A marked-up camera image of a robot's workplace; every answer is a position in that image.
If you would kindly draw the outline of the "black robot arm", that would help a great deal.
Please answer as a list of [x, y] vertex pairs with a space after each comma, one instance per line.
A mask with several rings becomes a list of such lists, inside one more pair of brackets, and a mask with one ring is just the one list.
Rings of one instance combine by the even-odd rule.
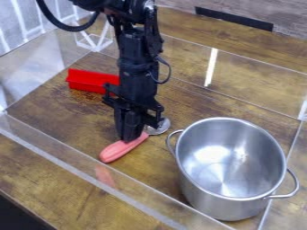
[[131, 142], [145, 125], [156, 127], [164, 108], [156, 101], [159, 81], [157, 7], [153, 0], [71, 0], [88, 11], [107, 14], [119, 47], [119, 83], [105, 83], [103, 102], [113, 108], [119, 138]]

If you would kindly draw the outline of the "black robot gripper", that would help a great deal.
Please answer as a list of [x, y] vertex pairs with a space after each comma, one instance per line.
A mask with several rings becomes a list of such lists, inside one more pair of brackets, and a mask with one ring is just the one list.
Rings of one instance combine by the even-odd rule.
[[161, 121], [163, 106], [156, 101], [159, 61], [135, 64], [117, 61], [120, 83], [105, 84], [103, 102], [113, 108], [115, 128], [119, 138], [131, 142], [140, 137], [144, 125], [156, 128]]

